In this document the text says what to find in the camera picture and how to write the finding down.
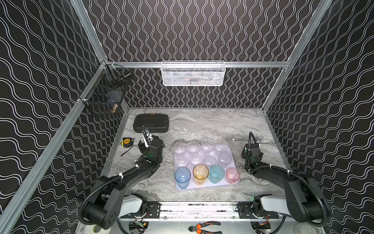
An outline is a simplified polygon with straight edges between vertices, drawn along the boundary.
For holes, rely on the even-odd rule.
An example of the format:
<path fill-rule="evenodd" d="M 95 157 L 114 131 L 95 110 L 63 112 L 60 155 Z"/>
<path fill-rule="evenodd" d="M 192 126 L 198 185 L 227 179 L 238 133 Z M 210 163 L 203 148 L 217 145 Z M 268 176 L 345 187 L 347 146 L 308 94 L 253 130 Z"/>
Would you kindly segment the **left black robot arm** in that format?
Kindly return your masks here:
<path fill-rule="evenodd" d="M 125 196 L 134 185 L 151 177 L 163 161 L 162 152 L 165 144 L 160 137 L 153 136 L 154 131 L 152 125 L 142 126 L 146 146 L 134 162 L 134 167 L 118 175 L 101 176 L 98 179 L 79 207 L 79 222 L 109 229 L 118 218 L 125 215 L 121 210 Z"/>

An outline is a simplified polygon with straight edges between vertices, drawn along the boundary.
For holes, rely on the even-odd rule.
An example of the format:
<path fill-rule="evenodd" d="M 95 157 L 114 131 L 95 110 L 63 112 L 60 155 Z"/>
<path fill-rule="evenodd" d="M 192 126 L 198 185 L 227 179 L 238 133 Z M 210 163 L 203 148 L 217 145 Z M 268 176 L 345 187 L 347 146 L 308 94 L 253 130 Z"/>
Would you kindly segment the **teal textured plastic cup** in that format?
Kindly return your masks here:
<path fill-rule="evenodd" d="M 219 183 L 225 176 L 225 170 L 220 165 L 213 165 L 209 171 L 209 181 L 213 184 Z"/>

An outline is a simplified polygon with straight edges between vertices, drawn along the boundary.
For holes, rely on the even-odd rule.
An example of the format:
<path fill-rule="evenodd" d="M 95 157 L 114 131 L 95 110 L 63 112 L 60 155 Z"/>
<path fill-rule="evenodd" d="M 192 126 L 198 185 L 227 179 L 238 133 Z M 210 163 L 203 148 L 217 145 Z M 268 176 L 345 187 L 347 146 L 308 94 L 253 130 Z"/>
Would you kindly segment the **frosted white plastic cup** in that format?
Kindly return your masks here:
<path fill-rule="evenodd" d="M 218 156 L 218 164 L 227 167 L 232 161 L 232 155 L 229 152 L 221 152 Z"/>

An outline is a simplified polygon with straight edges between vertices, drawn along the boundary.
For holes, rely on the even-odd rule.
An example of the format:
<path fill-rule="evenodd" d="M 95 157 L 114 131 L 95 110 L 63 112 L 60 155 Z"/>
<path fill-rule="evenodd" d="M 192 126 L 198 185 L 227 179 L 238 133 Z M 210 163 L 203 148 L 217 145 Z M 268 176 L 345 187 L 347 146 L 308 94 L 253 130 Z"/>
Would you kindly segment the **clear plain glass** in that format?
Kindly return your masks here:
<path fill-rule="evenodd" d="M 191 154 L 197 154 L 201 150 L 201 145 L 196 141 L 191 141 L 187 144 L 187 150 Z"/>

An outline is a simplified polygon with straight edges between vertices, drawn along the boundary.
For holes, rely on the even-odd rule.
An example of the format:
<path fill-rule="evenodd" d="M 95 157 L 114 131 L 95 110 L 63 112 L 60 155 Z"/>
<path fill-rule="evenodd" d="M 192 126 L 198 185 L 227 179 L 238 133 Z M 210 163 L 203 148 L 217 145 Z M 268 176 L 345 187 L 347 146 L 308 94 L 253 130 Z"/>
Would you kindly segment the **lavender plastic tray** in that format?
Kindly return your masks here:
<path fill-rule="evenodd" d="M 228 146 L 228 149 L 227 149 L 226 152 L 229 152 L 229 153 L 232 155 L 232 161 L 231 161 L 231 163 L 230 163 L 227 167 L 224 168 L 224 170 L 225 170 L 225 176 L 223 177 L 223 179 L 222 179 L 219 183 L 217 183 L 217 184 L 213 184 L 213 183 L 211 183 L 211 182 L 209 181 L 209 176 L 208 176 L 208 178 L 205 180 L 205 182 L 204 182 L 203 185 L 197 185 L 197 184 L 195 184 L 195 182 L 194 182 L 194 176 L 193 176 L 193 172 L 192 172 L 194 167 L 192 167 L 192 165 L 191 165 L 191 163 L 190 163 L 190 156 L 193 156 L 193 155 L 202 155 L 204 158 L 205 158 L 206 156 L 204 156 L 204 155 L 202 154 L 201 151 L 200 151 L 199 153 L 197 153 L 197 154 L 191 154 L 191 153 L 189 153 L 188 150 L 187 150 L 185 154 L 180 155 L 180 156 L 185 156 L 185 157 L 187 157 L 188 160 L 189 160 L 189 165 L 188 165 L 187 168 L 188 168 L 188 169 L 190 170 L 190 172 L 191 172 L 190 183 L 189 183 L 189 186 L 188 186 L 186 189 L 180 189 L 180 188 L 177 186 L 176 180 L 175 180 L 175 178 L 174 178 L 174 180 L 175 180 L 175 187 L 176 187 L 178 190 L 194 190 L 194 189 L 200 189 L 200 188 L 216 188 L 216 187 L 232 186 L 232 185 L 237 185 L 237 184 L 239 184 L 241 179 L 240 179 L 237 183 L 234 183 L 234 184 L 229 184 L 229 183 L 227 183 L 227 181 L 226 181 L 226 172 L 227 172 L 227 170 L 228 170 L 229 168 L 235 168 L 235 169 L 237 169 L 236 164 L 235 164 L 235 162 L 234 162 L 234 158 L 233 158 L 233 154 L 232 154 L 231 148 L 230 148 L 229 146 Z M 211 152 L 208 156 L 214 156 L 214 157 L 217 159 L 217 165 L 218 165 L 218 156 L 219 156 L 219 155 L 215 155 L 215 153 L 214 153 L 214 148 L 213 148 L 212 152 Z"/>

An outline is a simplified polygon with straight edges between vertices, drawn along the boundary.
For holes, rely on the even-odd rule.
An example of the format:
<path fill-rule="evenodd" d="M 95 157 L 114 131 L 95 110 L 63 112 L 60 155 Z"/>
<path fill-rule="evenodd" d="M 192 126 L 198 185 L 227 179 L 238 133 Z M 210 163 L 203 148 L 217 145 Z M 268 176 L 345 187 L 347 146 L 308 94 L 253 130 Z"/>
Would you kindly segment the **clear faceted glass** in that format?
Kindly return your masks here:
<path fill-rule="evenodd" d="M 173 152 L 176 154 L 176 155 L 183 155 L 185 154 L 187 151 L 187 144 L 186 143 L 183 143 L 183 142 L 178 142 L 178 143 L 175 143 L 174 147 L 173 147 Z"/>

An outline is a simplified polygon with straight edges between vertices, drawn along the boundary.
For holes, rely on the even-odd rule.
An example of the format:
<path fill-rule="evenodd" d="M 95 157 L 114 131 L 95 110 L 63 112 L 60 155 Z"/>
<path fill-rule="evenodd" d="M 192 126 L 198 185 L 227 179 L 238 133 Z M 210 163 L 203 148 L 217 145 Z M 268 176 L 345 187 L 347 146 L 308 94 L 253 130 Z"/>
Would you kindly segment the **small pink plastic cup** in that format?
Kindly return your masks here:
<path fill-rule="evenodd" d="M 237 183 L 240 180 L 240 173 L 235 168 L 229 168 L 226 172 L 226 181 L 229 184 Z"/>

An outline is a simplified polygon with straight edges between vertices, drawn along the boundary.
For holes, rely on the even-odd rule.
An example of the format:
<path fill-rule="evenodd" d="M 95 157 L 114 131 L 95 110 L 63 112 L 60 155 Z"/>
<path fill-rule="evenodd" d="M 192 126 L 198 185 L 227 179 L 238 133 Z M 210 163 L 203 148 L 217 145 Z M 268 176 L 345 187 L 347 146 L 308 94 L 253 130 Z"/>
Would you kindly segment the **clear faceted tumbler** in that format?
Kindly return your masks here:
<path fill-rule="evenodd" d="M 202 155 L 190 156 L 190 163 L 191 163 L 192 167 L 194 167 L 198 164 L 203 164 L 204 163 L 204 157 Z"/>

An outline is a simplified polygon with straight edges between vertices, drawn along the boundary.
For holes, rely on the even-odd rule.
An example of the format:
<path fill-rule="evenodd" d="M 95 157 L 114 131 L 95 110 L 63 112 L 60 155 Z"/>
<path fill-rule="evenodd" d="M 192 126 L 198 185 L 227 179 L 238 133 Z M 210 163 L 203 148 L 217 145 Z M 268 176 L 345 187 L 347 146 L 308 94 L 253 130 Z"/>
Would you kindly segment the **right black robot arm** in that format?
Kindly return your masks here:
<path fill-rule="evenodd" d="M 331 216 L 331 207 L 312 176 L 290 172 L 262 162 L 263 152 L 258 143 L 247 143 L 242 151 L 244 168 L 252 176 L 266 180 L 285 191 L 289 215 L 300 223 L 323 227 Z"/>

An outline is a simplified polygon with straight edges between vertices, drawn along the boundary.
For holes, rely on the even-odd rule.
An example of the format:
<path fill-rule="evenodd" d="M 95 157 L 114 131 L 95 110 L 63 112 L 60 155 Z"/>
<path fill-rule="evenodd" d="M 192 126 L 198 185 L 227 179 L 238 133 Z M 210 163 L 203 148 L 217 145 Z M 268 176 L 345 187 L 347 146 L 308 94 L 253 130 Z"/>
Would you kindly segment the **tall yellow plastic cup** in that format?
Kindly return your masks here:
<path fill-rule="evenodd" d="M 203 185 L 209 176 L 209 169 L 204 164 L 197 164 L 193 168 L 194 182 L 197 185 Z"/>

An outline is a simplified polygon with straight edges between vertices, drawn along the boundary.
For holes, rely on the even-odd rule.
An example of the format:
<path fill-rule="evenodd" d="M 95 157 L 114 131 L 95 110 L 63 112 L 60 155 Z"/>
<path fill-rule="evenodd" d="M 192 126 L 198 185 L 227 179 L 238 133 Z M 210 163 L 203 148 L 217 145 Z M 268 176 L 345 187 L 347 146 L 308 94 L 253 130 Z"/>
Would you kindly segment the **tall blue plastic cup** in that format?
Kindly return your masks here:
<path fill-rule="evenodd" d="M 186 189 L 190 183 L 191 172 L 187 167 L 180 167 L 175 171 L 174 178 L 180 189 Z"/>

